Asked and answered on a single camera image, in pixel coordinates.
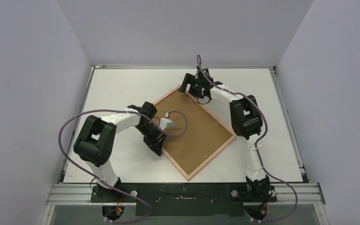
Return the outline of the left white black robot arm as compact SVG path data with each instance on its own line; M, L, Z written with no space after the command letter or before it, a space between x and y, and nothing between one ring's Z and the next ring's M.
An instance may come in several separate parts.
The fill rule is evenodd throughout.
M97 176L95 191L98 197L104 197L110 202L121 198L121 181L109 161L117 133L135 127L143 135L144 143L158 156L162 154L163 142L166 139L162 130L172 127L174 122L166 113L165 117L159 119L157 126L152 125L150 120L157 112L152 103L145 102L141 107L128 106L125 113L115 113L107 117L90 115L86 118L76 139L74 152Z

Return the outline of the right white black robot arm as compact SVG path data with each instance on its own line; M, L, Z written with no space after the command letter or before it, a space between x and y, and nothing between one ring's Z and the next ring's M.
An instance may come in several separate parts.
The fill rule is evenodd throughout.
M249 142L251 136L261 134L263 126L255 97L231 91L221 82L214 81L207 68L200 67L194 75L185 74L179 91L197 99L215 100L229 109L232 129L240 137L246 152L246 198L256 202L268 201L273 195L270 179L263 169L258 144Z

